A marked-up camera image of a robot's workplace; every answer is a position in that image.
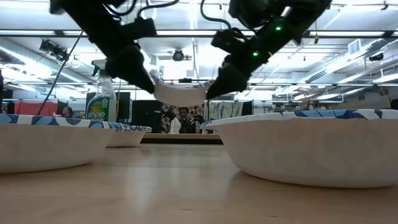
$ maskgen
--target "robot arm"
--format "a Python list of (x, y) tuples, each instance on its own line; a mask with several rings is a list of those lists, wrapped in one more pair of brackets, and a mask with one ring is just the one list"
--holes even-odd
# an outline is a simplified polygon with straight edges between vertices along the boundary
[[(51, 0), (50, 12), (69, 14), (105, 54), (106, 70), (113, 78), (122, 78), (153, 93), (154, 85), (142, 65), (144, 57), (136, 40), (157, 35), (154, 21), (138, 17), (131, 24), (121, 25), (108, 5), (118, 7), (123, 2)], [(229, 14), (253, 30), (255, 35), (245, 38), (236, 28), (216, 33), (211, 44), (229, 55), (219, 68), (214, 84), (209, 87), (207, 99), (246, 90), (251, 73), (292, 39), (299, 44), (302, 34), (330, 3), (331, 0), (230, 0)]]

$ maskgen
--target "paper bowl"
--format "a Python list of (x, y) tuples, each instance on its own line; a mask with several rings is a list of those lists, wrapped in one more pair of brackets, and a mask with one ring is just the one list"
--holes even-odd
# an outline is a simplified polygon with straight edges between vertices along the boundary
[(263, 179), (322, 187), (398, 183), (398, 111), (328, 110), (210, 121), (233, 163)]
[(118, 123), (0, 114), (0, 173), (59, 169), (101, 156)]
[(116, 131), (106, 147), (135, 147), (141, 143), (145, 133), (152, 131), (151, 127), (130, 126), (130, 130)]

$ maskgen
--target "ceiling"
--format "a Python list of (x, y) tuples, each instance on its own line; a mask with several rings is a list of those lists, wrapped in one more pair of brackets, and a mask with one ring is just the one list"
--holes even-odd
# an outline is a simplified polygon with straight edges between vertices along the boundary
[[(152, 4), (158, 4), (166, 1), (152, 1)], [(233, 19), (228, 14), (228, 2), (220, 0), (206, 0), (204, 11), (208, 16), (220, 17), (230, 21), (231, 25), (241, 29), (245, 29), (236, 19)], [(217, 22), (210, 22), (202, 18), (199, 12), (199, 1), (195, 0), (181, 0), (175, 6), (165, 9), (158, 9), (156, 11), (148, 10), (145, 16), (153, 16), (157, 29), (160, 30), (194, 30), (194, 29), (224, 29), (223, 25)], [(384, 1), (367, 0), (367, 1), (343, 1), (335, 0), (331, 5), (330, 10), (319, 18), (317, 24), (313, 24), (310, 30), (398, 30), (398, 1), (387, 1), (389, 7), (382, 11)], [(119, 8), (119, 11), (125, 11), (128, 3)], [(136, 8), (141, 7), (141, 2), (137, 4)], [(123, 17), (125, 23), (132, 22), (136, 16), (137, 10), (132, 14)], [(0, 0), (0, 30), (1, 29), (60, 29), (60, 30), (78, 30), (79, 27), (75, 22), (64, 14), (61, 16), (51, 15), (48, 12), (48, 1), (10, 1)], [(43, 55), (39, 50), (42, 39), (49, 39), (53, 43), (71, 49), (76, 41), (76, 38), (40, 38), (40, 37), (1, 37), (0, 47), (2, 46), (2, 39), (11, 41), (28, 53), (24, 56), (29, 58), (36, 54), (39, 57), (43, 56), (43, 63), (48, 66), (51, 65), (53, 69), (57, 68), (54, 64), (55, 60), (49, 55)], [(317, 68), (322, 68), (325, 65), (334, 62), (341, 55), (347, 53), (348, 44), (356, 39), (320, 39), (317, 44), (313, 39), (304, 39), (303, 45), (297, 46), (293, 42), (288, 43), (279, 52), (274, 54), (268, 64), (262, 66), (252, 75), (252, 83), (302, 83), (303, 79)], [(192, 72), (196, 70), (197, 74), (190, 78), (197, 79), (212, 79), (217, 76), (217, 69), (221, 65), (226, 53), (220, 49), (214, 48), (210, 45), (210, 38), (187, 38), (187, 37), (159, 37), (141, 39), (139, 41), (143, 51), (147, 55), (147, 61), (156, 58), (156, 62), (151, 61), (156, 66), (164, 67), (164, 79), (178, 79), (187, 77), (187, 74), (195, 74)], [(394, 60), (396, 54), (395, 43), (391, 44), (388, 49), (384, 49), (384, 62), (387, 63)], [(193, 56), (195, 54), (195, 65), (193, 60), (174, 62), (171, 60), (171, 52), (175, 49), (182, 49), (185, 55)], [(95, 80), (91, 74), (93, 73), (92, 60), (102, 59), (104, 55), (98, 48), (90, 43), (88, 39), (81, 39), (73, 51), (74, 60), (67, 63), (68, 74), (64, 76), (64, 82), (74, 82), (75, 79)], [(323, 83), (337, 83), (340, 80), (355, 75), (365, 70), (365, 66), (375, 67), (382, 63), (368, 62), (366, 65), (364, 60), (357, 60), (355, 63), (347, 64), (342, 68), (332, 71), (326, 77), (322, 77)], [(282, 86), (257, 86), (254, 91), (258, 90), (277, 90), (277, 93), (286, 94), (286, 89)], [(295, 94), (301, 94), (301, 90), (308, 91), (308, 88), (296, 91)]]

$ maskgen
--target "desk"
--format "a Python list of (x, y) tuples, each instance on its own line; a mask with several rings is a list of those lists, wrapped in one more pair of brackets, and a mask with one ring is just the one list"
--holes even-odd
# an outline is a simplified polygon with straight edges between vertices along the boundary
[(398, 223), (398, 187), (338, 190), (246, 175), (223, 146), (107, 149), (70, 169), (0, 175), (1, 224)]

